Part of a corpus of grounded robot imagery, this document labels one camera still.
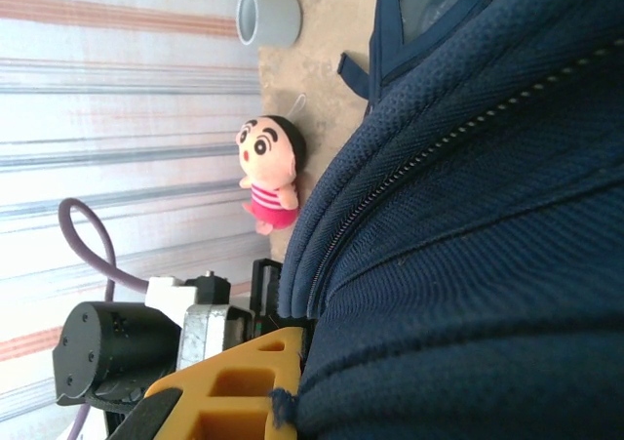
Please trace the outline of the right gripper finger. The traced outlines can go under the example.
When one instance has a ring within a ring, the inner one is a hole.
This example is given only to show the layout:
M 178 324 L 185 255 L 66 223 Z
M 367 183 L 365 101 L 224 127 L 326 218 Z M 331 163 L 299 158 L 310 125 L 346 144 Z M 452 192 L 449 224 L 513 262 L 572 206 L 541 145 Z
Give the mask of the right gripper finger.
M 296 393 L 303 330 L 279 329 L 157 380 L 112 439 L 295 439 L 273 392 Z

